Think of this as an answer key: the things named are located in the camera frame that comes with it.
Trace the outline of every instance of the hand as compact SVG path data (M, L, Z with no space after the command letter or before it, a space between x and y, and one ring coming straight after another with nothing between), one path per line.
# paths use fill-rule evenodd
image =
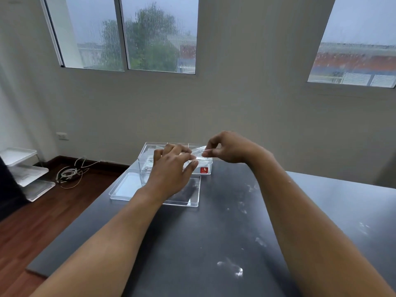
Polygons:
M191 150L183 145L167 144L163 150L156 149L146 189L165 201L186 186L198 166L198 160L194 159L196 157L191 155ZM188 160L192 162L183 171L183 165Z
M216 149L218 144L221 144L220 149ZM255 156L263 153L272 155L263 147L235 132L223 131L209 140L202 156L217 157L230 163L249 164Z

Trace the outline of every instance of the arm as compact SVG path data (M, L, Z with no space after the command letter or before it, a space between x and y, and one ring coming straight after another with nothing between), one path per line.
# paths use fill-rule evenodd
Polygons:
M31 297L121 296L140 244L161 204L188 182L198 162L191 150L167 145L155 150L147 184L131 201L85 242Z
M304 296L396 296L269 151L238 134L222 132L209 141L203 156L249 165L282 254Z

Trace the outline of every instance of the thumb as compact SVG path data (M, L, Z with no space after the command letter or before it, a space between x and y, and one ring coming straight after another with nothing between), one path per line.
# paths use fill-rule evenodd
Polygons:
M203 157L219 157L221 154L221 149L208 149L203 151Z
M183 179L187 183L191 177L191 174L194 172L196 167L198 166L198 160L193 160L186 166L186 168L183 171Z

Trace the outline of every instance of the white shelf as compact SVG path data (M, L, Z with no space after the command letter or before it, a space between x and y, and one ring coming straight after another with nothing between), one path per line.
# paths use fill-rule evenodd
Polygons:
M47 193L50 189L55 186L55 183L50 181L35 180L31 184L22 188L26 199L30 202L37 200L39 197Z
M17 165L28 158L35 156L37 154L36 150L22 149L22 148L7 148L0 152L0 157L4 163L12 167Z
M47 168L35 167L32 165L15 165L9 167L9 171L13 175L17 184L22 187L27 186L39 177L48 172Z

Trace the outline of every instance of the forearm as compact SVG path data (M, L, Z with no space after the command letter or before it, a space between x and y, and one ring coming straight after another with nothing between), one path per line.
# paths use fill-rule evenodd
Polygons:
M121 296L146 230L161 206L142 188L32 295Z
M348 237L262 153L249 163L288 268L304 296L395 296Z

